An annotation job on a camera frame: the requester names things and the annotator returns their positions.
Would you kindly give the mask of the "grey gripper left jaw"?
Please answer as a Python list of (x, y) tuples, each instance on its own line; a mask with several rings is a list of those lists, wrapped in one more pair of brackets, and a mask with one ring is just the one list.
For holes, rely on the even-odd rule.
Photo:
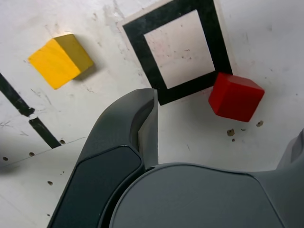
[(108, 227), (123, 192), (157, 164), (157, 91), (137, 89), (97, 119), (48, 226)]

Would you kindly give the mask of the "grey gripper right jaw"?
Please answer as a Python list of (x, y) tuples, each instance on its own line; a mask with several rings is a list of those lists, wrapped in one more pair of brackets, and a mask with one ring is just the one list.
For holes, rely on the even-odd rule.
[(301, 228), (304, 134), (276, 169), (225, 171), (191, 163), (158, 165), (126, 186), (111, 228)]

